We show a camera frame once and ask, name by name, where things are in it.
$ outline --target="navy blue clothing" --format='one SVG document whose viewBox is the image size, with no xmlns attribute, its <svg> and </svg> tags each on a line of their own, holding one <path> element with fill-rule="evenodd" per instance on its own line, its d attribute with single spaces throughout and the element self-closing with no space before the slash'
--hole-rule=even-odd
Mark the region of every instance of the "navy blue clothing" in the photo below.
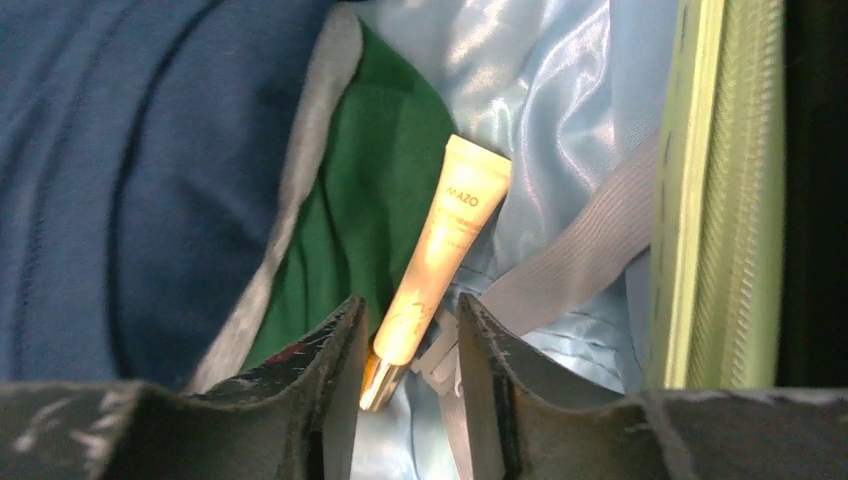
<svg viewBox="0 0 848 480">
<path fill-rule="evenodd" d="M 261 263 L 332 3 L 0 3 L 0 380 L 187 379 Z"/>
</svg>

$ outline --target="green fabric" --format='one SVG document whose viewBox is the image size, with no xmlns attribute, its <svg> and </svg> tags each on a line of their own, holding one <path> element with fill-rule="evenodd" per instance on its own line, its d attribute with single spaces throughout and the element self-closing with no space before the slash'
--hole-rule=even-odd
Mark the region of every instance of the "green fabric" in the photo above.
<svg viewBox="0 0 848 480">
<path fill-rule="evenodd" d="M 367 301 L 375 331 L 424 225 L 453 123 L 436 91 L 364 25 L 363 40 L 247 368 L 351 294 Z"/>
</svg>

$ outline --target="blue fabric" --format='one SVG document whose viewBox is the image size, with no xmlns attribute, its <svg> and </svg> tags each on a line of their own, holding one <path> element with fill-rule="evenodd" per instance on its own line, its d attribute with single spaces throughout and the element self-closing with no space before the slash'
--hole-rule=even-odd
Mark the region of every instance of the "blue fabric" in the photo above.
<svg viewBox="0 0 848 480">
<path fill-rule="evenodd" d="M 677 4 L 374 0 L 357 7 L 436 88 L 458 133 L 513 162 L 506 199 L 465 257 L 444 306 L 453 308 L 461 292 L 480 295 L 547 247 L 659 127 Z M 628 271 L 626 280 L 524 339 L 578 375 L 635 391 L 635 349 L 649 333 L 649 270 Z M 360 416 L 352 479 L 456 478 L 438 399 L 423 382 L 407 375 L 382 412 Z"/>
<path fill-rule="evenodd" d="M 261 262 L 332 3 L 0 3 L 0 380 L 186 380 Z"/>
</svg>

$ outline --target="scuffed black material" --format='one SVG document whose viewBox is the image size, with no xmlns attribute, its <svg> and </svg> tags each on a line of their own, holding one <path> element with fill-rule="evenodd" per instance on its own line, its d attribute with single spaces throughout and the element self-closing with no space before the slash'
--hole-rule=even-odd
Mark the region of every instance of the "scuffed black material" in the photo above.
<svg viewBox="0 0 848 480">
<path fill-rule="evenodd" d="M 620 397 L 459 309 L 475 471 L 507 479 L 848 478 L 848 391 L 661 391 Z"/>
<path fill-rule="evenodd" d="M 193 397 L 142 382 L 0 387 L 0 478 L 346 479 L 366 328 L 364 301 L 351 298 Z"/>
</svg>

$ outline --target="light blue satin lining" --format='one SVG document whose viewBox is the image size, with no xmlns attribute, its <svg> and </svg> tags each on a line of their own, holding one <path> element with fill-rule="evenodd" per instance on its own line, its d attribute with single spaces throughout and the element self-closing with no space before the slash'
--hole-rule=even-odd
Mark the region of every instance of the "light blue satin lining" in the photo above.
<svg viewBox="0 0 848 480">
<path fill-rule="evenodd" d="M 547 246 L 606 175 L 659 127 L 677 0 L 374 0 L 362 19 L 440 93 L 459 133 L 513 159 L 497 216 L 445 297 L 482 293 Z M 638 389 L 648 269 L 628 271 L 578 311 L 524 338 L 574 372 Z M 631 335 L 631 324 L 642 331 Z M 379 414 L 361 414 L 354 480 L 456 478 L 436 394 L 407 375 Z"/>
</svg>

